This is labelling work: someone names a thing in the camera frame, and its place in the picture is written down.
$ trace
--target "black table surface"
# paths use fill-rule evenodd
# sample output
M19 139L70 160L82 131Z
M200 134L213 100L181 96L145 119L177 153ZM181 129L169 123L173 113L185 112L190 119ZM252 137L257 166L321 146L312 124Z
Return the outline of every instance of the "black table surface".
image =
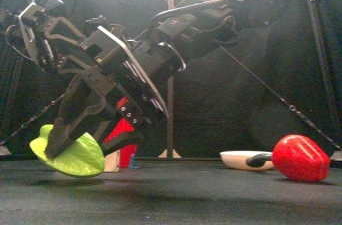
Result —
M137 162L88 179L0 161L1 224L342 224L342 169L319 183L220 162Z

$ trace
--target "red object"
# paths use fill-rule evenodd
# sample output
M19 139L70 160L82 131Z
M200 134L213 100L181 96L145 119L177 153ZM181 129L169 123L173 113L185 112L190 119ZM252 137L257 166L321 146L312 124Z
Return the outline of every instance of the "red object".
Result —
M316 143L301 135L287 135L272 150L272 163L295 181L316 182L327 177L329 158Z
M117 102L117 107L122 106L124 103L126 102L126 99L122 98L118 102ZM132 132L133 131L133 127L130 126L130 124L126 122L126 120L124 120L122 118L118 120L118 123L116 124L112 132L109 133L109 135L106 136L106 138L104 139L104 142L108 141L114 141L114 137L124 132ZM136 152L136 144L130 144L126 145L125 147L122 147L120 149L120 164L118 167L120 168L125 168L129 165L130 162L130 157Z

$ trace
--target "red toy pepper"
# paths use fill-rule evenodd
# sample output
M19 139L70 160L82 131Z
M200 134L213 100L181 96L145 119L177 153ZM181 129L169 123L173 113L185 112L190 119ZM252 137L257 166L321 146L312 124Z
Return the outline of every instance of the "red toy pepper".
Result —
M328 174L329 158L316 143L301 135L287 135L272 150L272 163L295 181L316 182Z

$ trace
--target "metal pole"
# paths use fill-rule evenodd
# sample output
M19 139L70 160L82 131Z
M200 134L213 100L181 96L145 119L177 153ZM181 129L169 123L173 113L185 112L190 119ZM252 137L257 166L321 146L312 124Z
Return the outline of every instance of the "metal pole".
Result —
M174 0L168 0L168 9L173 8ZM166 158L173 158L173 77L166 82Z

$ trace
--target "white bowl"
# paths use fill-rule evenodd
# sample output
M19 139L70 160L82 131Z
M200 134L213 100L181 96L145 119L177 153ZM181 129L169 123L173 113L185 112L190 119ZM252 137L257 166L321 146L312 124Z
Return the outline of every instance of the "white bowl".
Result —
M259 154L271 154L271 152L264 151L222 151L220 152L220 158L222 163L228 168L238 169L238 170L251 170L251 171L260 171L268 170L273 168L272 161L265 161L264 165L260 167L251 167L245 164L245 160L249 157L253 157Z

